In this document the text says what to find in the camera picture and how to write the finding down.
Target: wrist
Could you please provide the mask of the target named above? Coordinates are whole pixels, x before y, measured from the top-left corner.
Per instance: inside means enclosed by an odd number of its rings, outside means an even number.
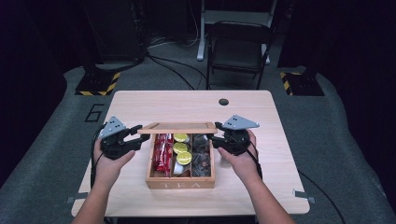
[[[100,194],[100,195],[108,195],[110,191],[111,188],[106,187],[106,185],[101,185],[98,182],[95,182],[91,189],[91,193]]]
[[[257,184],[262,184],[262,179],[258,174],[241,177],[242,183],[245,187],[250,187]]]

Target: gray gripper attachment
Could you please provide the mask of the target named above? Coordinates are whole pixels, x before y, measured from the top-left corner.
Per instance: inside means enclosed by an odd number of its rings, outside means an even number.
[[[121,123],[119,119],[116,117],[111,117],[110,120],[107,122],[105,128],[102,130],[100,137],[106,138],[112,134],[119,133],[126,129],[126,126]]]
[[[229,130],[243,130],[258,128],[260,127],[260,124],[249,119],[242,118],[238,115],[233,115],[230,119],[223,123],[222,127]]]

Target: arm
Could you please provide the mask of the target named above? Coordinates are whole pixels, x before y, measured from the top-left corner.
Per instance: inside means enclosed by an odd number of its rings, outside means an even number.
[[[256,136],[247,130],[252,144],[256,146]],[[248,150],[257,158],[256,150],[252,145]],[[247,192],[256,211],[257,219],[261,224],[268,223],[295,223],[290,215],[276,200],[271,191],[262,182],[257,173],[256,164],[247,152],[234,156],[224,148],[219,148],[220,155],[227,160],[247,188]]]
[[[98,139],[95,142],[93,152],[95,161],[97,161],[102,154],[102,151],[100,150],[100,141],[101,139]],[[134,154],[135,152],[132,150],[115,161],[106,158],[105,156],[100,157],[100,160],[96,165],[95,183],[93,184],[90,194],[73,220],[73,224],[103,223],[108,195],[111,188],[114,183],[116,183],[122,166],[130,161]]]

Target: black curtain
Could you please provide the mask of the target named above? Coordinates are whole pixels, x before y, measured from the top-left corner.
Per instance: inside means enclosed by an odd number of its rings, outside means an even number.
[[[278,67],[318,67],[337,89],[348,128],[396,211],[396,5],[300,0]]]
[[[78,0],[0,3],[2,186],[61,102],[64,73],[99,54]]]

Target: yellow lid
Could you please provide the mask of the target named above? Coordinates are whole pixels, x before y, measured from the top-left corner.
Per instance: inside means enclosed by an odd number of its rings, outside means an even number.
[[[177,142],[188,142],[190,140],[186,133],[174,133],[174,138]]]
[[[191,162],[191,159],[192,159],[192,155],[188,151],[180,152],[176,157],[177,162],[180,163],[181,165],[189,164]]]
[[[188,147],[184,143],[174,143],[174,152],[179,154],[180,152],[185,152],[188,150]]]

